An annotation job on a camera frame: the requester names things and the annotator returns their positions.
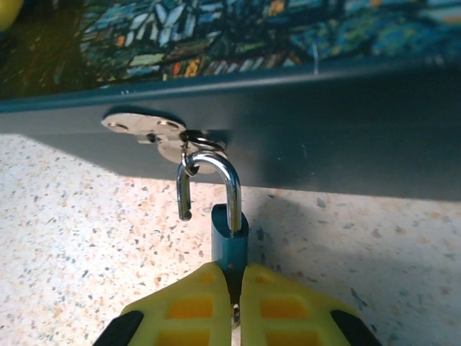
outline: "metal ring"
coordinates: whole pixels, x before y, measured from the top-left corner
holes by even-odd
[[[187,162],[187,142],[182,145],[181,164],[184,167],[184,171],[186,171],[187,175],[189,175],[190,177],[195,176],[199,171],[199,167],[191,167],[190,164]]]
[[[205,137],[196,136],[189,138],[188,142],[196,147],[198,150],[219,151],[223,152],[225,144],[222,142],[213,142]]]

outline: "teal padlock body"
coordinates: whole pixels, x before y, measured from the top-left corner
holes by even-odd
[[[228,227],[227,205],[217,204],[211,210],[212,260],[224,273],[232,304],[238,303],[248,262],[248,232],[249,224],[244,214],[241,230],[232,232]]]

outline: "terrazzo surface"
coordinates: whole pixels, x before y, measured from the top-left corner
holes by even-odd
[[[183,223],[172,181],[0,136],[0,345],[91,345],[210,260],[224,196],[192,184]],[[251,261],[355,306],[384,345],[461,345],[461,203],[244,187],[243,210]]]

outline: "yellow object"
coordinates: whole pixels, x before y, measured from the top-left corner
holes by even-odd
[[[231,300],[214,262],[125,307],[144,318],[129,346],[230,346]]]
[[[240,297],[243,346],[350,346],[330,312],[354,309],[251,263]]]
[[[23,0],[0,0],[0,32],[5,31],[16,20]]]

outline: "silver shackle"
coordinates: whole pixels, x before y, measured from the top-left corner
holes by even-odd
[[[228,226],[233,232],[240,231],[242,227],[241,188],[237,171],[232,164],[221,155],[212,151],[196,151],[185,156],[183,163],[179,165],[176,176],[176,192],[178,195],[179,218],[188,221],[192,218],[190,212],[190,175],[188,172],[196,172],[200,165],[215,168],[224,180],[227,194]]]

